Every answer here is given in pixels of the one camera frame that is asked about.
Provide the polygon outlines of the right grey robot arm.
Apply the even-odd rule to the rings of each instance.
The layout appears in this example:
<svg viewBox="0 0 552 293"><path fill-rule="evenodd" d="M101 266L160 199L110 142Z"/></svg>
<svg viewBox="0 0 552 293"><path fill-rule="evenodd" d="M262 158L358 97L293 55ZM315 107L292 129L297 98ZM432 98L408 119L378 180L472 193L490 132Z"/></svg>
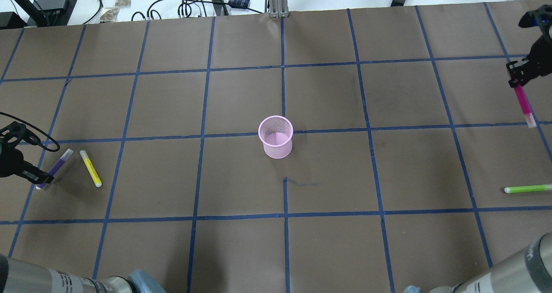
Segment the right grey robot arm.
<svg viewBox="0 0 552 293"><path fill-rule="evenodd" d="M537 27L540 37L528 55L508 62L509 87L514 90L528 128L537 128L524 92L531 80L551 73L551 6L530 10L520 18L520 28ZM434 293L549 293L551 291L551 233L534 239L515 254L469 281L453 287L435 287Z"/></svg>

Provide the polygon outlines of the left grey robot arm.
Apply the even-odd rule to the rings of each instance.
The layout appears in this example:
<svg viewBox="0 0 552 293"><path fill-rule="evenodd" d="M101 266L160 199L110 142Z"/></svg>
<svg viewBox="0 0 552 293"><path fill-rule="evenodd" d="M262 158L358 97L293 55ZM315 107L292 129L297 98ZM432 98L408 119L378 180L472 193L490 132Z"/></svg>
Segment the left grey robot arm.
<svg viewBox="0 0 552 293"><path fill-rule="evenodd" d="M25 161L16 146L24 140L45 149L28 124L12 122L1 129L1 177L17 175L35 185L51 183L54 174L72 154L64 153L55 167L45 172ZM1 256L1 291L3 293L164 293L165 289L144 270L134 270L127 278L107 277L100 281L79 277Z"/></svg>

